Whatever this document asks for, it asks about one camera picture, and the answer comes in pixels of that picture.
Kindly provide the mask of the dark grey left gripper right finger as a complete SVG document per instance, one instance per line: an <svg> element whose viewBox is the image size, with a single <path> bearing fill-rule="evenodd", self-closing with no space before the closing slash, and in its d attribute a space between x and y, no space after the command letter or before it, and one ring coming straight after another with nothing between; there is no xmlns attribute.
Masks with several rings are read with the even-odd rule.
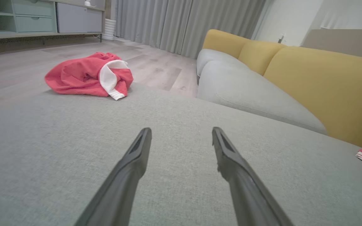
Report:
<svg viewBox="0 0 362 226"><path fill-rule="evenodd" d="M219 127L212 129L217 170L229 183L238 225L291 226L290 218Z"/></svg>

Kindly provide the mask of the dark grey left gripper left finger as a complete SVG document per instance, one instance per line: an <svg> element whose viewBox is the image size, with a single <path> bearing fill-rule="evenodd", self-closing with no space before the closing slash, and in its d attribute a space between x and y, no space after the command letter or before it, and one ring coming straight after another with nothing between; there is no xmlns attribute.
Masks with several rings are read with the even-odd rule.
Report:
<svg viewBox="0 0 362 226"><path fill-rule="evenodd" d="M147 169L152 130L143 128L105 179L76 226L127 226L139 180Z"/></svg>

